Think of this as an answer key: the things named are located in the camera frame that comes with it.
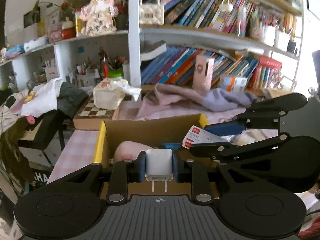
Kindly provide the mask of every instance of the small box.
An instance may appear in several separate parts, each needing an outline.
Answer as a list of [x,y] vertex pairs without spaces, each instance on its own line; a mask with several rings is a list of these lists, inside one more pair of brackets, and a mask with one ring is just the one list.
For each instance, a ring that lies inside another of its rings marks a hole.
[[192,89],[209,91],[212,82],[214,58],[198,55],[193,74]]
[[215,143],[227,142],[224,138],[207,132],[199,127],[193,125],[185,138],[183,139],[182,146],[189,149],[194,143]]
[[48,82],[54,78],[59,77],[57,67],[46,67],[44,70],[45,70],[45,76],[47,77]]
[[233,75],[221,75],[219,87],[226,91],[244,91],[248,78]]

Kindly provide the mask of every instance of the tissue box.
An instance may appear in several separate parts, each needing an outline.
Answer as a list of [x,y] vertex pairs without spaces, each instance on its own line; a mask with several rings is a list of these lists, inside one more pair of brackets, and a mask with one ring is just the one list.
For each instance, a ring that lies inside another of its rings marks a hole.
[[111,81],[129,85],[127,80],[122,78],[105,78],[93,89],[94,105],[102,109],[116,109],[124,99],[125,93],[119,89],[109,90]]

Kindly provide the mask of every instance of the bag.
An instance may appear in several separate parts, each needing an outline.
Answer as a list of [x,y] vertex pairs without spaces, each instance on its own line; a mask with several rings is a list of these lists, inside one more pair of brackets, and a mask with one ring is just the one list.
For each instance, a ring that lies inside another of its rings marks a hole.
[[164,5],[160,4],[142,4],[140,0],[140,24],[164,24]]

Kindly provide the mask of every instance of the cardboard box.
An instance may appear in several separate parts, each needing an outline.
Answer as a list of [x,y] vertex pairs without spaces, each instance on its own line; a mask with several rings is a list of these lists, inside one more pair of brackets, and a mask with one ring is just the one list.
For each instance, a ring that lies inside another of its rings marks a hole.
[[[96,153],[93,162],[109,166],[109,159],[113,158],[116,148],[123,141],[133,141],[151,147],[159,147],[164,142],[182,142],[189,129],[196,125],[204,127],[208,124],[203,114],[176,116],[164,119],[146,121],[117,120],[101,123]],[[203,162],[206,166],[216,166],[216,162],[208,158],[196,158],[188,149],[181,148],[178,154],[182,159],[194,159]],[[168,195],[191,194],[190,183],[176,183],[174,179],[168,182]],[[105,183],[101,198],[106,196],[108,184]],[[142,183],[128,184],[128,194],[164,195],[164,182],[155,182],[155,191],[152,193],[152,184],[144,180]]]

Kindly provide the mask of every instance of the white box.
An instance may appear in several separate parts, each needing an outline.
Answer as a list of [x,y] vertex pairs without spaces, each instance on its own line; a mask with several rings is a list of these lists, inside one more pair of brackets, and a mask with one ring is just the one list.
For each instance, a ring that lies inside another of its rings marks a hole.
[[193,125],[187,133],[187,135],[185,136],[185,138],[183,139],[182,146],[189,149],[191,145],[194,143],[214,142],[227,142],[227,140]]
[[46,67],[44,68],[44,70],[45,70],[45,76],[47,77],[47,82],[49,82],[54,78],[59,77],[57,67]]

